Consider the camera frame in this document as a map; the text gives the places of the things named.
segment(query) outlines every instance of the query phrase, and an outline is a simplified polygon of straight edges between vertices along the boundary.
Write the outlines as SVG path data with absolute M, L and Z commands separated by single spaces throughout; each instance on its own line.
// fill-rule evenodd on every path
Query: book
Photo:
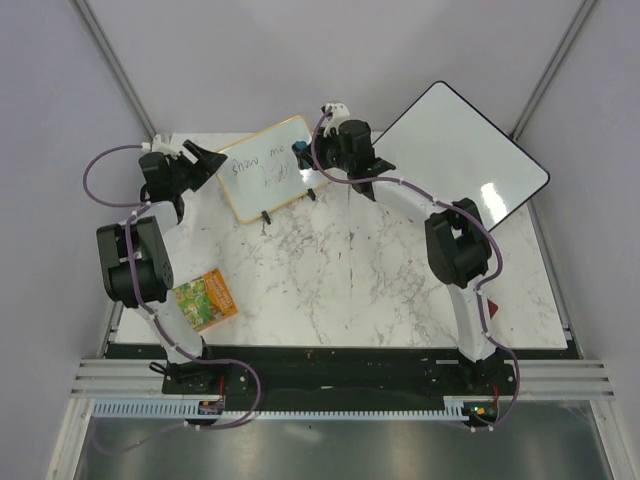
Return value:
M 238 313 L 229 288 L 217 268 L 173 289 L 191 327 L 201 332 Z

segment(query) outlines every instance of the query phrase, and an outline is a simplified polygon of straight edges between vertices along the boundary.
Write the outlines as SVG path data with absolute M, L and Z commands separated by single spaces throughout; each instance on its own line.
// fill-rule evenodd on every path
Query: metal floor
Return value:
M 93 419 L 119 448 L 174 420 Z M 588 403 L 525 403 L 493 433 L 436 422 L 255 421 L 179 429 L 106 457 L 85 443 L 76 480 L 611 479 Z

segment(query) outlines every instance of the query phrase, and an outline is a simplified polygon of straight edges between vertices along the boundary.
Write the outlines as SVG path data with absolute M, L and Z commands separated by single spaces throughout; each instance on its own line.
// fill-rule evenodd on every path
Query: white wall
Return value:
M 605 360 L 640 452 L 640 3 L 601 2 L 522 140 L 577 338 Z
M 160 131 L 249 132 L 331 100 L 374 130 L 446 80 L 505 130 L 580 0 L 88 0 Z
M 143 140 L 67 0 L 0 14 L 0 478 L 43 478 L 78 361 L 95 354 L 107 297 L 82 172 L 108 147 Z M 137 195 L 135 153 L 105 160 L 96 191 Z

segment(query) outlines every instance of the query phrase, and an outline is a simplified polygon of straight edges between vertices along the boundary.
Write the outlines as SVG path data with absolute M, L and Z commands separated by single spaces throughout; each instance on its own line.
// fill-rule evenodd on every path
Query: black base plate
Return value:
M 150 358 L 160 347 L 110 345 L 108 358 Z M 569 351 L 518 352 L 520 358 L 577 358 Z M 457 349 L 292 348 L 210 346 L 210 358 L 249 363 L 260 376 L 262 411 L 441 410 L 443 396 L 492 397 L 514 391 L 513 369 L 498 352 L 489 373 L 479 378 Z M 247 410 L 255 401 L 251 375 L 236 366 L 203 367 L 198 388 L 165 379 L 165 394 L 218 394 L 225 377 L 226 408 Z

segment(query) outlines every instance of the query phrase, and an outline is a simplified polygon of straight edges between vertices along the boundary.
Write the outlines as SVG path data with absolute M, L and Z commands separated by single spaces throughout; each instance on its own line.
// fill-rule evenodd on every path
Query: small whiteboard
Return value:
M 299 170 L 291 145 L 311 142 L 304 117 L 285 120 L 220 150 L 227 155 L 218 179 L 242 223 L 262 216 L 326 185 L 319 172 Z

